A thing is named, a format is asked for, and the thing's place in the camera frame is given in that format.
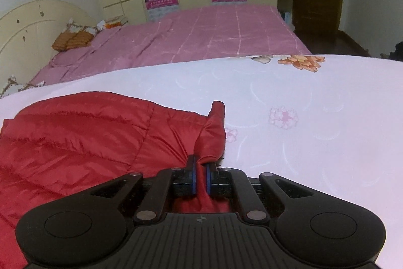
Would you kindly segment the white floral quilt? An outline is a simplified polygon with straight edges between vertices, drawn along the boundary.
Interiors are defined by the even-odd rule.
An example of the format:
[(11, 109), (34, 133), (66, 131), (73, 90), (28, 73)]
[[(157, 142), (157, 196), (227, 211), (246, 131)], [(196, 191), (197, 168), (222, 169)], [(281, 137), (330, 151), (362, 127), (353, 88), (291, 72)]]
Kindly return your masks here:
[(402, 63), (327, 55), (165, 64), (97, 74), (1, 100), (1, 119), (35, 102), (113, 92), (205, 115), (225, 104), (223, 166), (265, 171), (375, 212), (387, 230), (377, 263), (402, 267)]

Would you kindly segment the cream headboard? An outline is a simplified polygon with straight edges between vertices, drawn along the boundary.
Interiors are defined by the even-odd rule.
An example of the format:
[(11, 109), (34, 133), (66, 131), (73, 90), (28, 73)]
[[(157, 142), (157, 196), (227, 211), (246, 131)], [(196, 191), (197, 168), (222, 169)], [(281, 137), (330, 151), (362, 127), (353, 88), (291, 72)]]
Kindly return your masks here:
[(60, 0), (25, 3), (1, 17), (1, 85), (15, 76), (27, 83), (55, 56), (52, 44), (68, 21), (94, 25), (81, 8)]

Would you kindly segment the pink bed sheet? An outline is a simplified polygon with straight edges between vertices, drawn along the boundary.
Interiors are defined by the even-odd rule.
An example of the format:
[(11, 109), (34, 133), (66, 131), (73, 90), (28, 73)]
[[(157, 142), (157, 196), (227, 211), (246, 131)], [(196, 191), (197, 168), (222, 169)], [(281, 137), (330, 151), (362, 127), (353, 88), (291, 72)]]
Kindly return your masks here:
[(91, 44), (54, 56), (31, 83), (52, 85), (95, 74), (249, 55), (308, 55), (273, 6), (207, 6), (156, 22), (104, 29)]

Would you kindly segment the red quilted down jacket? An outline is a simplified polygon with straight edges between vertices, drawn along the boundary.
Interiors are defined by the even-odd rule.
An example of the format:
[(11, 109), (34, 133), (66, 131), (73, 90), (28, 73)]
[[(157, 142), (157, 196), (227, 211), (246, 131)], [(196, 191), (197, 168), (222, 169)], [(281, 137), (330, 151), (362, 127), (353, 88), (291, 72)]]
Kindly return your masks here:
[(227, 212), (206, 191), (204, 165), (225, 151), (225, 106), (207, 115), (110, 92), (83, 92), (36, 102), (1, 128), (1, 267), (26, 264), (16, 237), (30, 209), (127, 173), (153, 177), (197, 158), (197, 194), (180, 212)]

